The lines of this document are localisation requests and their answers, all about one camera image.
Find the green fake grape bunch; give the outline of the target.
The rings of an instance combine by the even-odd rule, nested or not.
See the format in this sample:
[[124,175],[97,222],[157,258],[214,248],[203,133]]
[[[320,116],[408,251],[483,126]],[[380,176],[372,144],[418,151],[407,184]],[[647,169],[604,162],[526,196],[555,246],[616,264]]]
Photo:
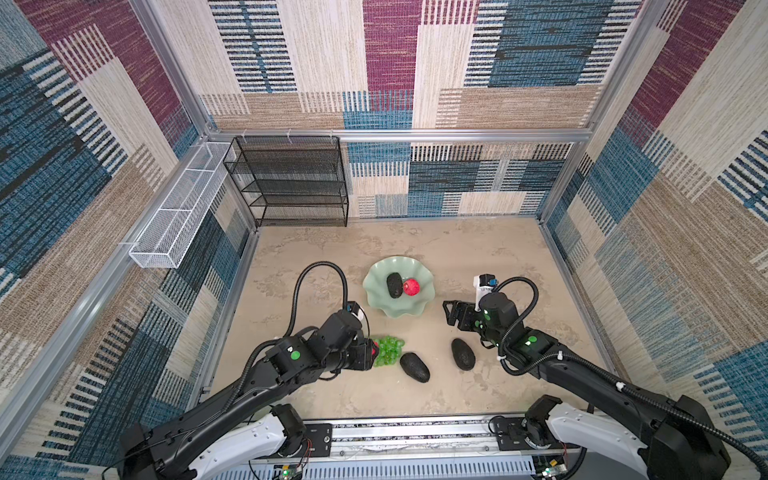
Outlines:
[[378,355],[374,360],[375,367],[389,366],[397,363],[403,353],[405,341],[394,336],[383,336],[374,339],[378,347]]

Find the dark fake avocado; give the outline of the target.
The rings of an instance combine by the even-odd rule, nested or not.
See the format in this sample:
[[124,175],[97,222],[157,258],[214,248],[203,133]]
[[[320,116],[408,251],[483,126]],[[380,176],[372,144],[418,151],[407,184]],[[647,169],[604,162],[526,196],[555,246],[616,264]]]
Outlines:
[[462,339],[454,338],[451,352],[456,366],[462,371],[471,371],[476,365],[476,356],[471,347]]
[[399,363],[403,371],[410,378],[420,383],[427,383],[431,379],[429,368],[416,353],[404,353],[400,357]]
[[403,295],[403,278],[398,272],[392,272],[386,277],[386,287],[391,298],[397,299]]

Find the light green scalloped bowl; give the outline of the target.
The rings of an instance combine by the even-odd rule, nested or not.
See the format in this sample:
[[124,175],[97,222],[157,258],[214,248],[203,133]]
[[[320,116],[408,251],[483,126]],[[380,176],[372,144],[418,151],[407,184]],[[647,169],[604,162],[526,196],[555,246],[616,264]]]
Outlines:
[[435,296],[434,276],[420,261],[391,256],[375,263],[363,280],[367,302],[387,317],[419,316]]

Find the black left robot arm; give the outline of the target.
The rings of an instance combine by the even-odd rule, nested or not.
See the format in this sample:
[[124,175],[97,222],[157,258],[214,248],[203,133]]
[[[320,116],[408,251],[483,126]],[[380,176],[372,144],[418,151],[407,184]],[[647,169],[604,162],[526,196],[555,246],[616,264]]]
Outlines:
[[162,425],[129,427],[112,465],[119,477],[213,479],[248,460],[297,452],[306,427],[283,398],[343,370],[370,370],[379,354],[348,283],[341,286],[342,307],[322,326],[296,330],[291,317],[286,333],[255,347],[223,390]]

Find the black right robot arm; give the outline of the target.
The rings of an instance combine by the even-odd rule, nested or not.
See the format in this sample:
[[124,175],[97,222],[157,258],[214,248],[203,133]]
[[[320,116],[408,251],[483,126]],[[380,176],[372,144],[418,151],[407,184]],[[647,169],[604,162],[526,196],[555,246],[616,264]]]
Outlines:
[[581,411],[544,395],[523,421],[530,444],[545,448],[556,442],[575,444],[624,464],[648,479],[722,479],[731,466],[734,449],[767,476],[766,461],[733,436],[717,429],[696,400],[642,389],[574,353],[555,337],[525,326],[539,300],[534,282],[532,299],[524,310],[504,293],[510,279],[492,274],[474,279],[476,298],[468,303],[442,304],[448,325],[479,335],[496,352],[510,376],[530,375],[563,388],[599,410]]

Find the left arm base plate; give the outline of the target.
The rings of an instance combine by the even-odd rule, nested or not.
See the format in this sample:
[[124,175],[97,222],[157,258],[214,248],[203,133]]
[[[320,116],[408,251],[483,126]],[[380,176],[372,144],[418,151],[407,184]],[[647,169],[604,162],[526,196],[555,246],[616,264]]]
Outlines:
[[308,456],[310,460],[315,458],[327,458],[331,455],[333,440],[333,425],[331,423],[306,423],[306,432],[301,440],[300,449],[294,458],[299,459]]

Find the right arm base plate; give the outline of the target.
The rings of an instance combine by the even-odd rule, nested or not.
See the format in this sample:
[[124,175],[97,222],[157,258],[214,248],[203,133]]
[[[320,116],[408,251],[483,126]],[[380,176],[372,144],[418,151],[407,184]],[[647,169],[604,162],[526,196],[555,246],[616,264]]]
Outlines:
[[489,430],[495,437],[500,451],[532,450],[526,441],[527,430],[522,425],[523,420],[524,418],[519,416],[501,415],[494,416],[489,420]]

